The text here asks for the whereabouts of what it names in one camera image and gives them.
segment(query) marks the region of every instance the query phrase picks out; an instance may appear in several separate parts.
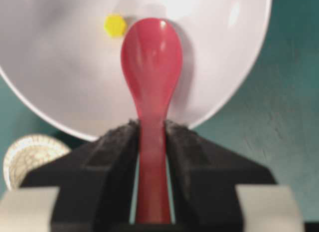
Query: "white block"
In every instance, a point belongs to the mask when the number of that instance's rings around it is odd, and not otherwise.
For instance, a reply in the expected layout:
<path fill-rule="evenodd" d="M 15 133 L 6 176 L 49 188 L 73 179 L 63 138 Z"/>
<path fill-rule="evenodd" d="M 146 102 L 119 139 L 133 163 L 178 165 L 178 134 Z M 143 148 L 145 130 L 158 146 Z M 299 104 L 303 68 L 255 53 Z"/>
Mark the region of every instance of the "white block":
<path fill-rule="evenodd" d="M 0 232 L 50 232 L 58 187 L 7 191 L 0 201 Z"/>
<path fill-rule="evenodd" d="M 237 185 L 244 232 L 303 232 L 304 224 L 289 187 Z"/>

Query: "white bowl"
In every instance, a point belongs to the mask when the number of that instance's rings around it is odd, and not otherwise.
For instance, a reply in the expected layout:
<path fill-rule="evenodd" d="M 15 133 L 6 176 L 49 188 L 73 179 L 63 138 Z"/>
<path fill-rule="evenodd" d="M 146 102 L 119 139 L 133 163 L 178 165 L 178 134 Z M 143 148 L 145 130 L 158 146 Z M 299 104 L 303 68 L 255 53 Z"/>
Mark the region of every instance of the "white bowl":
<path fill-rule="evenodd" d="M 94 140 L 136 118 L 122 75 L 122 38 L 104 31 L 110 13 L 129 25 L 170 20 L 184 65 L 168 111 L 190 128 L 216 113 L 243 82 L 266 34 L 272 0 L 0 0 L 0 73 L 37 115 Z"/>

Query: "red spoon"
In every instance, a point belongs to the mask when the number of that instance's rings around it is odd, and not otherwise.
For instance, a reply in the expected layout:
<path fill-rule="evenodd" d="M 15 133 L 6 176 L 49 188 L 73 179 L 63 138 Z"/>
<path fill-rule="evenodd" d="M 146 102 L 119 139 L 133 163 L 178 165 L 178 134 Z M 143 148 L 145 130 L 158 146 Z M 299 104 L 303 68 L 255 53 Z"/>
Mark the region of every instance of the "red spoon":
<path fill-rule="evenodd" d="M 140 20 L 124 39 L 121 61 L 141 124 L 136 222 L 169 224 L 164 120 L 182 67 L 179 38 L 165 20 Z"/>

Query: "silver coin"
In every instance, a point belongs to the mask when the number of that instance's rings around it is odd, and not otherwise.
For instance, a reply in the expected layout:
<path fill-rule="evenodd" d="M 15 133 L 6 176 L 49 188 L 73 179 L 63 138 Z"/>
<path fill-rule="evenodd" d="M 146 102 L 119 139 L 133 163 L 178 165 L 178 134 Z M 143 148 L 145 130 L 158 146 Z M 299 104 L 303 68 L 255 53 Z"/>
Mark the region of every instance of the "silver coin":
<path fill-rule="evenodd" d="M 18 188 L 29 171 L 69 152 L 67 145 L 50 136 L 34 134 L 21 137 L 4 156 L 3 175 L 7 188 Z"/>

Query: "yellow hexagon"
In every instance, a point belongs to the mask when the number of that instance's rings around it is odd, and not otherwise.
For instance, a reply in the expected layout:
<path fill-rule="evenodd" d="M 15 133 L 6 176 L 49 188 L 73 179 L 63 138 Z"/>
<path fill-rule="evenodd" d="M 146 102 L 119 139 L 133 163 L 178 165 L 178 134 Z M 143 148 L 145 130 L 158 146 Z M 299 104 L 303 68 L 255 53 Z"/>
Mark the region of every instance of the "yellow hexagon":
<path fill-rule="evenodd" d="M 123 36 L 126 30 L 126 22 L 120 15 L 107 16 L 104 24 L 106 32 L 111 37 Z"/>

